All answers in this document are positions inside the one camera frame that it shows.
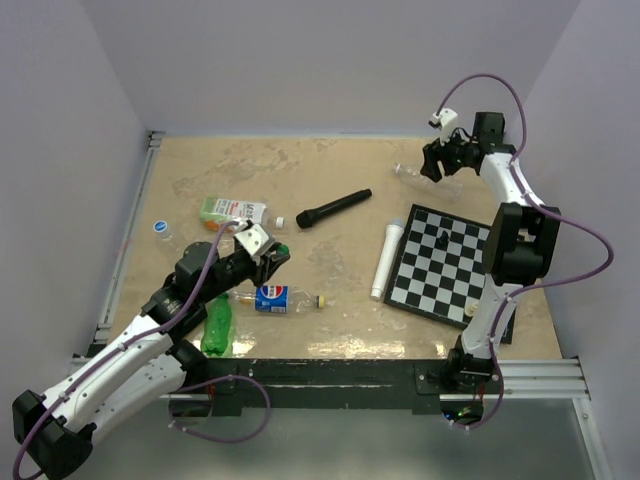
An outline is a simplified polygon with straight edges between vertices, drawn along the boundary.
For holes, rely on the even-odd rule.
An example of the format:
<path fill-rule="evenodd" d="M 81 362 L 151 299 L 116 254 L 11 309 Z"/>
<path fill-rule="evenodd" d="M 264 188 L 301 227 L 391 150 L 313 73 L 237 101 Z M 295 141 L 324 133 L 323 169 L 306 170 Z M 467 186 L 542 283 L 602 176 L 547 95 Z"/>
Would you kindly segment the clear plastic bottle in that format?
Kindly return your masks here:
<path fill-rule="evenodd" d="M 391 171 L 405 185 L 445 201 L 456 201 L 462 192 L 462 184 L 455 179 L 444 178 L 434 182 L 405 164 L 395 163 Z"/>

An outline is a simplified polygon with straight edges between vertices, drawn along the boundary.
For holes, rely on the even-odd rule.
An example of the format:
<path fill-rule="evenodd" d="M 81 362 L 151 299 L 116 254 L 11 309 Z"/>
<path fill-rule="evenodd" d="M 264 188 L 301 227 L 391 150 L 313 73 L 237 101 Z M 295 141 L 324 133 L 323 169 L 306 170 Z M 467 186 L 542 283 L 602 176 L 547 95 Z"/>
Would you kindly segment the Pepsi bottle blue label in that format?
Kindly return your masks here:
<path fill-rule="evenodd" d="M 285 285 L 263 285 L 251 290 L 233 290 L 230 297 L 241 305 L 263 314 L 302 315 L 323 310 L 325 297 Z"/>

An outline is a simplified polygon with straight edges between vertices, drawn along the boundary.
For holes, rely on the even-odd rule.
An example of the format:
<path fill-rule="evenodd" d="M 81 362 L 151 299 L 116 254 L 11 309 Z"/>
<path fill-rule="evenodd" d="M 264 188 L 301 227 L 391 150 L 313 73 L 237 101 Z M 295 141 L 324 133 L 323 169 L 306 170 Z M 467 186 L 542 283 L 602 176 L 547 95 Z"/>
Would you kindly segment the clear bottle blue cap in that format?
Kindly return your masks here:
<path fill-rule="evenodd" d="M 188 245 L 186 237 L 173 223 L 157 220 L 153 224 L 154 238 L 159 250 L 168 258 L 181 258 Z"/>

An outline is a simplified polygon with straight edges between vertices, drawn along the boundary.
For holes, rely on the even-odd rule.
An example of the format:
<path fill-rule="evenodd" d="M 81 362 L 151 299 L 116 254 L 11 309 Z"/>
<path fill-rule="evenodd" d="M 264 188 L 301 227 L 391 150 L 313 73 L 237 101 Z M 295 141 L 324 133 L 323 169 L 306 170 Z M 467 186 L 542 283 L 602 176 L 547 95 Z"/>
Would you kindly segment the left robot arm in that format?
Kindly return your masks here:
<path fill-rule="evenodd" d="M 207 359 L 187 335 L 204 322 L 209 302 L 244 281 L 264 285 L 289 258 L 288 247 L 276 241 L 265 247 L 237 242 L 226 257 L 214 243 L 189 245 L 114 341 L 44 393 L 26 390 L 14 400 L 19 450 L 13 477 L 30 457 L 38 476 L 64 479 L 113 427 L 151 401 L 210 385 Z"/>

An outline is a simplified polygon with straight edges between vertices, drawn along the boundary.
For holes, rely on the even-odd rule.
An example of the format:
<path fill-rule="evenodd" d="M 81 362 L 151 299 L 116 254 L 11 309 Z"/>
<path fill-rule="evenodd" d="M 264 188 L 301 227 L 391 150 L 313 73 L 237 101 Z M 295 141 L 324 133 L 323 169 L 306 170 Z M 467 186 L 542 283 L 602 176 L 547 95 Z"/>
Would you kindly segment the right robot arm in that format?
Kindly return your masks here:
<path fill-rule="evenodd" d="M 434 113 L 429 124 L 439 137 L 423 149 L 421 175 L 439 182 L 471 168 L 498 204 L 482 252 L 485 284 L 478 309 L 436 378 L 447 393 L 473 393 L 497 375 L 496 354 L 517 296 L 549 271 L 559 223 L 535 209 L 538 198 L 521 176 L 516 149 L 504 140 L 502 114 L 477 113 L 469 138 L 449 108 Z"/>

